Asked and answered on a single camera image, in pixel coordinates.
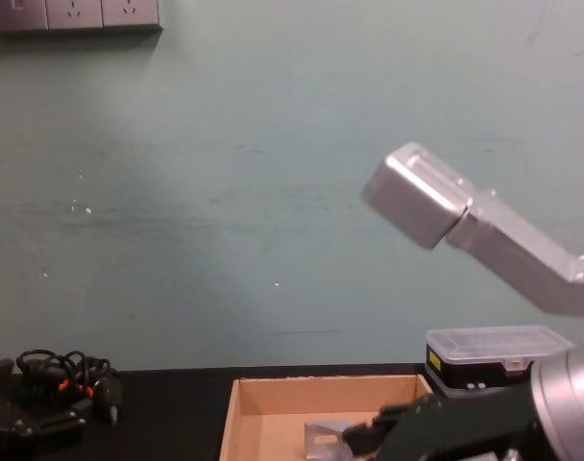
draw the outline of table surface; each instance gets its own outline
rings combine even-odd
[[[119,426],[90,422],[79,446],[38,460],[216,461],[235,379],[413,375],[422,369],[416,364],[387,364],[126,372]]]

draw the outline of clear plastic lid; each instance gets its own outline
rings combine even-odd
[[[533,360],[555,355],[573,343],[541,326],[433,329],[426,343],[452,365],[501,362],[508,371],[525,370]]]

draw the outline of wall socket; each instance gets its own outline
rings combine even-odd
[[[0,0],[0,32],[46,31],[45,0]]]
[[[46,0],[49,29],[102,29],[102,4],[94,0]]]
[[[102,0],[105,27],[159,27],[158,0]]]

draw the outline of cardboard box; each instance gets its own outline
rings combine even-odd
[[[386,404],[429,394],[422,376],[240,379],[232,386],[220,461],[302,461],[304,424],[371,421]]]

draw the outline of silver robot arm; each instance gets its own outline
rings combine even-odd
[[[389,155],[366,202],[418,245],[446,239],[544,311],[584,317],[584,255],[570,255],[418,144]],[[584,350],[534,363],[534,404],[561,461],[584,461]]]

